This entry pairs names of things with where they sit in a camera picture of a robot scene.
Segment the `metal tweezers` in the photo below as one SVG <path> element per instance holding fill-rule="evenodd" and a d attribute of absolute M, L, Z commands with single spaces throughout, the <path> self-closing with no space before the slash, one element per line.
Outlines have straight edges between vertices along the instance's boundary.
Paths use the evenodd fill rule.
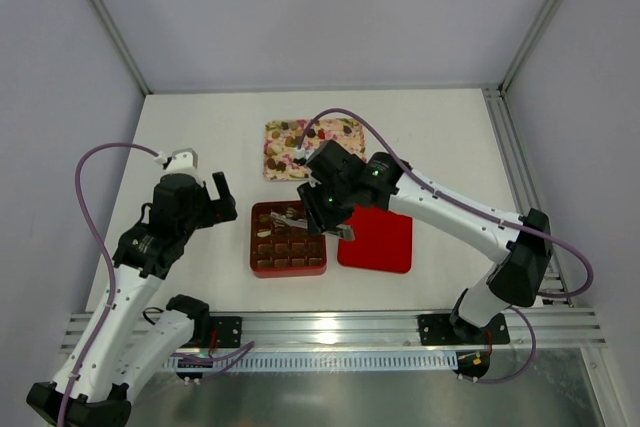
<path fill-rule="evenodd" d="M 289 227 L 306 230 L 309 235 L 333 236 L 348 242 L 355 240 L 354 230 L 349 225 L 339 224 L 338 226 L 329 228 L 328 230 L 320 230 L 319 228 L 309 226 L 309 223 L 306 219 L 292 219 L 284 214 L 279 214 L 276 212 L 271 212 L 270 218 Z"/>

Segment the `red box lid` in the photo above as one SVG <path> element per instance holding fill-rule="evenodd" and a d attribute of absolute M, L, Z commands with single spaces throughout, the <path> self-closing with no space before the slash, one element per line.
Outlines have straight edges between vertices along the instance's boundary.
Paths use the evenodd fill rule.
<path fill-rule="evenodd" d="M 355 235 L 340 240 L 337 261 L 344 267 L 406 274 L 413 257 L 413 220 L 378 208 L 357 207 L 346 222 Z"/>

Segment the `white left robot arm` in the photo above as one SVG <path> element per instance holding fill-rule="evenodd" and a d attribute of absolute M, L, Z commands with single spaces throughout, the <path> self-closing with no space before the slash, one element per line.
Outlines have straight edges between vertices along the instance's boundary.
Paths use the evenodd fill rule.
<path fill-rule="evenodd" d="M 34 384 L 27 404 L 54 426 L 123 426 L 140 391 L 181 347 L 207 340 L 207 303 L 186 295 L 170 299 L 161 317 L 131 340 L 144 308 L 159 290 L 195 231 L 236 219 L 223 173 L 218 192 L 185 173 L 166 174 L 139 221 L 120 238 L 109 285 L 80 341 L 53 380 Z"/>

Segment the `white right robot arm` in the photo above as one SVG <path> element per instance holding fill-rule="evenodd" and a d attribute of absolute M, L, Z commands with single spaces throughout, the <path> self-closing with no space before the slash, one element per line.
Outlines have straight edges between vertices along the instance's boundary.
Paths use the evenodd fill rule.
<path fill-rule="evenodd" d="M 304 165 L 310 178 L 298 194 L 310 233 L 336 233 L 356 208 L 375 207 L 430 225 L 491 261 L 449 316 L 462 342 L 487 341 L 490 322 L 504 309 L 534 304 L 552 254 L 546 214 L 532 209 L 522 216 L 459 199 L 388 153 L 363 161 L 334 141 L 316 149 Z"/>

